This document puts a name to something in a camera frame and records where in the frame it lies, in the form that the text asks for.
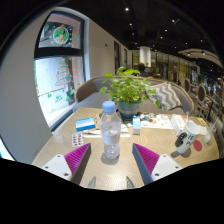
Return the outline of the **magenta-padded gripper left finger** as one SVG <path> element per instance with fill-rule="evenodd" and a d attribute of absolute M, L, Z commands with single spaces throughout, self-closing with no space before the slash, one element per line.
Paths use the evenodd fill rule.
<path fill-rule="evenodd" d="M 57 154 L 42 169 L 79 185 L 90 155 L 91 144 L 88 143 L 66 155 Z"/>

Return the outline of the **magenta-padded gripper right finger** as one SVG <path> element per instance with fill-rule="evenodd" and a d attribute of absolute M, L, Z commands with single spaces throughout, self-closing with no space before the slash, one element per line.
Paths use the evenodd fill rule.
<path fill-rule="evenodd" d="M 133 144 L 132 153 L 145 185 L 182 169 L 167 154 L 158 155 L 136 143 Z"/>

